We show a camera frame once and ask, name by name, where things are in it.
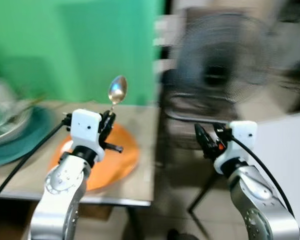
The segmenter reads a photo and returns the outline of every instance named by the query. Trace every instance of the orange plate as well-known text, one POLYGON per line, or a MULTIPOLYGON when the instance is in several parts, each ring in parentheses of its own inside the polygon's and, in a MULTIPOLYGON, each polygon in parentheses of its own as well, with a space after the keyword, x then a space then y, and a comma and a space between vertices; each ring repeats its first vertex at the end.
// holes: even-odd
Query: orange plate
MULTIPOLYGON (((139 148, 134 137, 121 125, 114 125, 106 141, 123 146, 123 152, 118 153, 108 149, 105 150, 104 159, 95 163, 91 170, 87 181, 87 191, 103 188, 124 178, 137 165, 139 148)), ((58 164, 59 158, 64 151, 72 152, 70 149, 71 143, 71 137, 68 135, 55 151, 49 164, 49 171, 58 164)))

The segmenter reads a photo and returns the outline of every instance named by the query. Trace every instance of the metal spoon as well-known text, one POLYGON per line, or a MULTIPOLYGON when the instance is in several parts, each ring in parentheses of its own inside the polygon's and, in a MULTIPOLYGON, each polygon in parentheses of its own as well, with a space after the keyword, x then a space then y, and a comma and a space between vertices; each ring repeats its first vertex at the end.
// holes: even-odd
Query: metal spoon
POLYGON ((124 76, 119 75, 117 76, 112 82, 109 87, 108 97, 112 102, 112 106, 110 109, 110 114, 115 108, 116 104, 121 103, 127 94, 127 80, 124 76))

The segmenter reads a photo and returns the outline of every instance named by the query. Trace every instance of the tabletop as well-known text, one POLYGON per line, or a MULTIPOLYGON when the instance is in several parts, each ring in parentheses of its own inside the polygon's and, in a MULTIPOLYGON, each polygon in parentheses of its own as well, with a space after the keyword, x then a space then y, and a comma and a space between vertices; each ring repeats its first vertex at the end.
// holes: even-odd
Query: tabletop
MULTIPOLYGON (((258 123, 253 151, 280 184, 300 226, 300 113, 258 123)), ((250 164, 271 183, 253 159, 250 164)))
MULTIPOLYGON (((54 112, 57 125, 75 109, 83 108, 103 113, 111 105, 95 102, 66 103, 45 101, 41 106, 54 112)), ((112 204, 124 206, 149 206, 154 197, 155 141, 158 109, 152 106, 117 105, 116 123, 124 126, 135 138, 139 149, 139 161, 136 168, 124 179, 101 190, 87 192, 82 203, 112 204)), ((64 127, 46 142, 17 172, 0 194, 1 198, 39 200, 44 191, 44 180, 48 165, 59 143, 69 134, 64 127)), ((5 180, 19 161, 0 166, 0 184, 5 180)))

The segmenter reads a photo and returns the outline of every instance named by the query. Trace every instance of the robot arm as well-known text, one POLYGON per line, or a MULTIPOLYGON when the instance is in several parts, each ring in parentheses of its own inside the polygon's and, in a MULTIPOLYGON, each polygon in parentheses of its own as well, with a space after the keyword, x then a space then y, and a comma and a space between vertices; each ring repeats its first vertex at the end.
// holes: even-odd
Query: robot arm
POLYGON ((295 218, 257 168, 248 165, 247 153, 229 138, 230 134, 252 149, 257 124, 233 121, 225 127, 215 125, 214 129, 218 136, 215 142, 196 124, 196 138, 215 170, 228 179, 232 202, 243 217, 249 240, 299 240, 295 218))
POLYGON ((105 148, 122 152, 122 147, 106 143, 116 115, 103 116, 77 109, 71 116, 72 153, 65 153, 59 165, 46 176, 44 193, 30 223, 29 240, 72 240, 80 199, 95 163, 102 161, 105 148))

